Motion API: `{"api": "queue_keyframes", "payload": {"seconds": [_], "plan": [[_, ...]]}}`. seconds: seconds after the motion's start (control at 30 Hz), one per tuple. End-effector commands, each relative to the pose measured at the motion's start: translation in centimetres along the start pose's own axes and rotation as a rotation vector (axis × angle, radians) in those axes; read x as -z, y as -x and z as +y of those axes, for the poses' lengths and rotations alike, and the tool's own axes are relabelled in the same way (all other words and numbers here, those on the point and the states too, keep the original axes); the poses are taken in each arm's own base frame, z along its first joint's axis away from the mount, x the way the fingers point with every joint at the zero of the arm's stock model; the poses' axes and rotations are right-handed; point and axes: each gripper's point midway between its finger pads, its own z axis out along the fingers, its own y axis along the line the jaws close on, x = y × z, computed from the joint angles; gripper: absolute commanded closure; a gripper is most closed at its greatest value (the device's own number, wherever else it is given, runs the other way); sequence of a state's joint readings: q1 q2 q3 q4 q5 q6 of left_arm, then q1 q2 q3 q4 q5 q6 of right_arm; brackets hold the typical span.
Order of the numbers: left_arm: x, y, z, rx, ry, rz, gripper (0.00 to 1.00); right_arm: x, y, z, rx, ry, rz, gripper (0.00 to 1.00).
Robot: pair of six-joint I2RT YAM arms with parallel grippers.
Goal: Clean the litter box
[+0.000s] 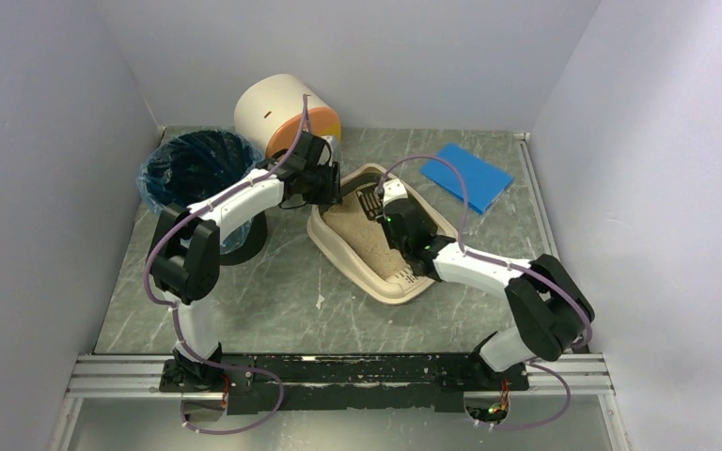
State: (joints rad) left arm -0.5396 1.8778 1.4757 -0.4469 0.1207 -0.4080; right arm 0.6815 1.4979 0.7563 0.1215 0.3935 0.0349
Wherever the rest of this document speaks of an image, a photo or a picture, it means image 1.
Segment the black litter scoop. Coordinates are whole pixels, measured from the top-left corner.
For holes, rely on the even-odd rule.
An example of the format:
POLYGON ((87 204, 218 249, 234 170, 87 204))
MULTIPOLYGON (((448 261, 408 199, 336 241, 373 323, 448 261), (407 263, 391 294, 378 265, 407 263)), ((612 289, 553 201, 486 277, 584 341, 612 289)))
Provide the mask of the black litter scoop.
POLYGON ((378 222, 384 214, 384 207, 383 199, 376 189, 374 187, 359 189, 356 191, 356 197, 366 218, 369 221, 378 222))

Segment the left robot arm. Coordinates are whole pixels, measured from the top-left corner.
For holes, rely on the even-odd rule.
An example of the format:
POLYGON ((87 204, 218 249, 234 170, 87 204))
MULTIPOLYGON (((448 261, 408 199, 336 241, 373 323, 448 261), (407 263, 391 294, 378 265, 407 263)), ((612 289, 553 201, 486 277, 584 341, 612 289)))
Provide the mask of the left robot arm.
POLYGON ((198 148, 200 132, 162 146, 161 162, 147 162, 140 188, 162 205, 143 272, 149 300, 173 314, 173 349, 178 386, 212 389, 228 366, 198 306, 214 288, 223 264, 245 262, 264 246, 254 233, 266 231, 265 212, 298 195, 307 205, 340 202, 339 165, 333 139, 299 131, 286 149, 236 169, 216 153, 198 148))

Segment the black bin with blue bag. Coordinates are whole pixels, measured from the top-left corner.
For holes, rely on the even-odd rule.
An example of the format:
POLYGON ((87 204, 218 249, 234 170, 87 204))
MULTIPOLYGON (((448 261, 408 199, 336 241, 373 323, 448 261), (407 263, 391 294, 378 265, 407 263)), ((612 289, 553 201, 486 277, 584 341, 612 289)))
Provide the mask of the black bin with blue bag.
POLYGON ((186 132, 151 152, 136 184, 143 203, 160 216, 171 203, 188 207, 224 191, 263 159, 262 151, 235 132, 186 132))

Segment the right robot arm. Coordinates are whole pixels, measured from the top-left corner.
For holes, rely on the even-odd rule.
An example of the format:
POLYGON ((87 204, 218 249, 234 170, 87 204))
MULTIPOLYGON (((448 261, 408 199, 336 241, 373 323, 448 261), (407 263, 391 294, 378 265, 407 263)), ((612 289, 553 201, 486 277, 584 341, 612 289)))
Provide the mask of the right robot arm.
POLYGON ((473 350, 494 372, 533 358, 555 361, 590 336, 595 313, 556 257, 510 259, 484 253, 437 231, 411 197, 384 203, 378 219, 390 248, 417 276, 457 283, 503 296, 513 326, 495 332, 473 350))

